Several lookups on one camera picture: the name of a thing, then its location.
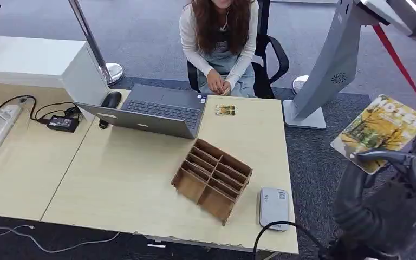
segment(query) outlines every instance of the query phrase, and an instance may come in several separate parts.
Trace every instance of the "cardboard compartment divider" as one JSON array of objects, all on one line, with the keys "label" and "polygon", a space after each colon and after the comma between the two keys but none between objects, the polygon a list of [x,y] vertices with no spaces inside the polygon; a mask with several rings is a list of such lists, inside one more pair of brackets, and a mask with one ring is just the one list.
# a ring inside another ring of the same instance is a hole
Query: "cardboard compartment divider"
[{"label": "cardboard compartment divider", "polygon": [[236,180],[237,182],[241,184],[243,184],[246,181],[246,176],[244,176],[243,174],[237,172],[236,170],[224,164],[218,163],[218,165],[216,165],[216,171],[229,176],[230,178]]},{"label": "cardboard compartment divider", "polygon": [[208,181],[211,175],[210,173],[207,173],[206,170],[204,170],[203,168],[197,167],[196,165],[194,165],[193,163],[187,160],[183,162],[183,164],[181,165],[181,168],[188,173],[191,173],[195,176],[198,176],[199,178],[202,178],[202,180],[204,181]]},{"label": "cardboard compartment divider", "polygon": [[236,179],[229,177],[227,174],[219,172],[218,170],[215,170],[213,172],[211,178],[222,181],[223,183],[233,188],[237,192],[239,192],[243,187],[242,183],[238,182]]},{"label": "cardboard compartment divider", "polygon": [[204,151],[205,153],[211,155],[217,160],[219,160],[221,158],[221,155],[224,154],[223,151],[219,150],[218,148],[212,146],[211,144],[205,142],[202,139],[197,139],[197,141],[194,144],[194,147]]},{"label": "cardboard compartment divider", "polygon": [[213,156],[209,155],[208,153],[200,150],[199,148],[196,148],[195,146],[192,147],[191,153],[198,158],[208,162],[209,164],[216,166],[218,164],[218,159],[214,158]]},{"label": "cardboard compartment divider", "polygon": [[211,178],[208,181],[208,185],[218,189],[223,195],[227,196],[233,202],[237,199],[238,192],[222,181]]},{"label": "cardboard compartment divider", "polygon": [[198,202],[206,187],[206,183],[200,177],[196,177],[196,175],[190,174],[182,168],[178,170],[178,173],[173,178],[172,184],[177,187],[178,193],[186,196],[195,203]]},{"label": "cardboard compartment divider", "polygon": [[251,171],[251,168],[248,165],[242,163],[241,161],[235,159],[234,157],[228,154],[225,154],[221,158],[220,163],[231,168],[232,170],[237,171],[238,173],[241,173],[245,177],[247,177]]},{"label": "cardboard compartment divider", "polygon": [[209,164],[208,162],[202,160],[201,158],[193,155],[192,153],[189,153],[187,155],[186,160],[188,160],[189,162],[202,167],[203,169],[207,170],[208,172],[213,172],[215,170],[215,167],[211,164]]},{"label": "cardboard compartment divider", "polygon": [[171,183],[225,225],[251,175],[248,165],[197,139]]}]

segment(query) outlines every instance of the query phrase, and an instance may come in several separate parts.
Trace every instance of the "chair armrest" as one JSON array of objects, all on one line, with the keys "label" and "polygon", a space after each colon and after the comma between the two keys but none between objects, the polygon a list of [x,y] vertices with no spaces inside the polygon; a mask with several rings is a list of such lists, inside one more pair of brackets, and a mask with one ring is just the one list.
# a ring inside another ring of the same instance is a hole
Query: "chair armrest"
[{"label": "chair armrest", "polygon": [[277,73],[275,73],[275,75],[269,79],[269,83],[272,84],[288,71],[289,59],[286,56],[286,53],[284,52],[283,47],[281,47],[281,44],[277,39],[267,35],[266,41],[272,44],[272,48],[274,49],[274,52],[277,55],[278,63],[279,63],[279,68],[278,68]]},{"label": "chair armrest", "polygon": [[191,88],[197,92],[200,92],[198,89],[198,72],[197,68],[192,65],[189,61],[187,61],[187,75],[189,76],[189,84]]}]

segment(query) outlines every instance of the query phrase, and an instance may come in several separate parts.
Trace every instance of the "speaker grille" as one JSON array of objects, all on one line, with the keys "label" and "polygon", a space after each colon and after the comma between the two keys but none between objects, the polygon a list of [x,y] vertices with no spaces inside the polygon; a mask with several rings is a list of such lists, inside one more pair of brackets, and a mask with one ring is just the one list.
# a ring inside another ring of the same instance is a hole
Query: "speaker grille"
[{"label": "speaker grille", "polygon": [[345,80],[347,80],[348,76],[347,74],[343,73],[343,72],[339,72],[336,73],[332,78],[331,78],[331,82],[334,84],[342,84],[345,82]]}]

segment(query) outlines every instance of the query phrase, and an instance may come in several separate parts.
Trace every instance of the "light wood desk surface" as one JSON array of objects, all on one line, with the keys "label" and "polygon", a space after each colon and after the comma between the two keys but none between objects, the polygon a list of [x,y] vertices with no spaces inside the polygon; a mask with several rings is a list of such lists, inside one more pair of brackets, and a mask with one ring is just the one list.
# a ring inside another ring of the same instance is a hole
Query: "light wood desk surface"
[{"label": "light wood desk surface", "polygon": [[[14,96],[28,94],[37,98],[36,108],[71,101],[62,88],[0,84],[0,104]],[[33,101],[28,99],[24,106],[30,110],[32,105]],[[45,113],[53,110],[56,107],[48,108]],[[82,120],[75,133],[52,131],[30,120],[29,112],[22,110],[0,147],[0,216],[42,218],[89,126],[87,120]]]},{"label": "light wood desk surface", "polygon": [[[235,105],[237,114],[215,116],[215,105]],[[171,185],[193,140],[121,127],[102,130],[97,121],[43,221],[251,251],[261,230],[256,217],[260,189],[284,189],[292,198],[280,100],[208,97],[198,137],[253,168],[225,226]],[[292,200],[290,207],[294,221]],[[297,254],[295,228],[266,232],[258,248]]]}]

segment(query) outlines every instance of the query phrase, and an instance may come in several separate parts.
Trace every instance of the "white sweater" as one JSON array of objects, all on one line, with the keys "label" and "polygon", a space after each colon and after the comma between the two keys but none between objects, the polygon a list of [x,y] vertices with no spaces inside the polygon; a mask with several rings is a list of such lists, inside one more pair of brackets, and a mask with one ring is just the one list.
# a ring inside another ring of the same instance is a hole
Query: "white sweater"
[{"label": "white sweater", "polygon": [[[251,3],[251,15],[248,31],[248,41],[246,42],[240,57],[230,70],[229,75],[225,79],[230,83],[231,88],[235,87],[237,81],[243,76],[247,67],[252,61],[254,52],[256,51],[256,36],[257,36],[257,20],[259,17],[259,4],[257,1]],[[197,40],[196,40],[196,20],[192,10],[192,5],[188,5],[183,11],[183,15],[179,20],[179,33],[181,34],[181,44],[183,45],[183,52],[187,60],[199,69],[205,76],[212,66],[200,55]]]}]

